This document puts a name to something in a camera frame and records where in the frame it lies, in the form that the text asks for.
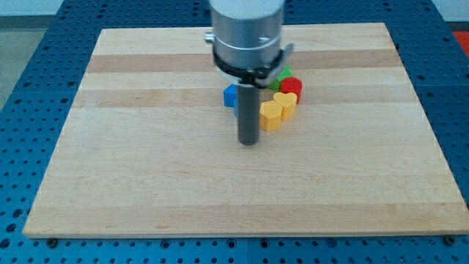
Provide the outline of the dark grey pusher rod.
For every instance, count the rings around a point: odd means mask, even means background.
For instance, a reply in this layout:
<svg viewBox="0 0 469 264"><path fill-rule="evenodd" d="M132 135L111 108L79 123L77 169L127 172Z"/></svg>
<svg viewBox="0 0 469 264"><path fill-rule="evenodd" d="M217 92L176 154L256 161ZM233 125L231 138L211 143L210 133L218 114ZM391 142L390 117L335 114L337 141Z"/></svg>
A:
<svg viewBox="0 0 469 264"><path fill-rule="evenodd" d="M237 86L237 132L239 142L246 146L259 140L259 90Z"/></svg>

